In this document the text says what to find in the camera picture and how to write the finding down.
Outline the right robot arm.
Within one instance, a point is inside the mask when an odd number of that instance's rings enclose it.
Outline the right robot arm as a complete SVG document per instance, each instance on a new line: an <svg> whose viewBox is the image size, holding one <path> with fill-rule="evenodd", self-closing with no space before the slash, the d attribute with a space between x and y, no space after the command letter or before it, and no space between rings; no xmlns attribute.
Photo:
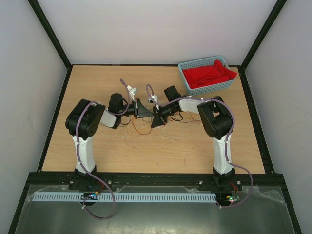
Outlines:
<svg viewBox="0 0 312 234"><path fill-rule="evenodd" d="M154 104L152 127L168 122L168 117L178 112L190 112L200 116L206 134L212 138L214 147L213 184L223 190L234 178L235 169L231 159L231 136L235 125L234 114L220 96L198 98L180 93L174 86L164 90L168 103L160 104L151 88L146 85L148 101Z"/></svg>

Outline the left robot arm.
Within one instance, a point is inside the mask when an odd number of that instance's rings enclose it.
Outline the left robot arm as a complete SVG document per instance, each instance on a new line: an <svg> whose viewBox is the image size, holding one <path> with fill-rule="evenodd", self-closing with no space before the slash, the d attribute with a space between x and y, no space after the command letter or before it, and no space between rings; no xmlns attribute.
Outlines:
<svg viewBox="0 0 312 234"><path fill-rule="evenodd" d="M152 117L153 113L135 98L126 101L119 94L114 93L110 97L109 106L81 99L66 119L65 127L72 136L76 149L77 164L75 171L83 174L80 183L86 189L94 188L97 184L96 164L93 158L93 136L98 126L103 125L116 129L121 124L121 118Z"/></svg>

